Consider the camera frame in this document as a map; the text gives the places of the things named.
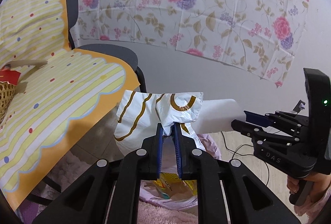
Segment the blue gripper pad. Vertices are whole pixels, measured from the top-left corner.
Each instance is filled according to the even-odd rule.
[[[177,173],[178,177],[182,178],[183,175],[183,161],[182,161],[182,154],[181,154],[181,148],[180,148],[180,139],[179,139],[179,133],[178,129],[175,125],[171,128],[172,134],[174,136],[174,144],[175,144],[175,151],[176,151],[176,164],[177,164]]]
[[[159,123],[158,128],[156,130],[156,145],[158,148],[157,154],[156,154],[156,160],[157,160],[157,174],[158,178],[160,178],[161,173],[161,165],[162,165],[162,147],[163,147],[163,128],[162,125]]]

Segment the chair leg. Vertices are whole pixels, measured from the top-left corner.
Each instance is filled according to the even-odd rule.
[[[26,199],[28,201],[32,201],[36,204],[45,205],[45,206],[49,206],[49,204],[52,202],[52,200],[50,200],[50,199],[39,197],[39,196],[31,194],[31,193],[26,197]]]
[[[137,70],[135,71],[135,73],[136,73],[138,81],[140,83],[140,86],[139,86],[140,92],[147,93],[145,77],[144,77],[142,70],[139,68],[139,66],[137,67]]]
[[[58,183],[55,183],[48,176],[45,176],[42,181],[49,185],[52,189],[55,189],[57,192],[61,193],[61,186]]]

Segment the red paper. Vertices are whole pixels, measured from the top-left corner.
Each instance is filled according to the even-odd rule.
[[[20,72],[11,70],[0,71],[0,82],[7,82],[9,84],[17,86],[19,81]]]

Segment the white plastic bag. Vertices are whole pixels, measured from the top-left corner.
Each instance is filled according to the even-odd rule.
[[[182,123],[182,134],[193,138],[196,147],[205,150],[189,123],[198,117],[202,98],[201,92],[151,94],[126,90],[116,114],[118,125],[114,135],[118,148],[127,155],[141,148],[145,138],[155,135],[158,123],[161,122],[164,135],[169,136],[173,122],[179,122]],[[162,152],[163,156],[170,156],[172,159],[167,167],[176,164],[175,154],[168,152],[168,147],[163,147]]]

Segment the white wall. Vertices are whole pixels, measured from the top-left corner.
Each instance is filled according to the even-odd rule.
[[[112,42],[133,50],[151,93],[204,92],[204,99],[233,98],[256,113],[290,111],[299,99],[307,101],[303,68],[320,69],[331,76],[331,0],[310,0],[303,33],[291,69],[282,87],[220,62],[152,45]],[[107,41],[81,40],[81,45]]]

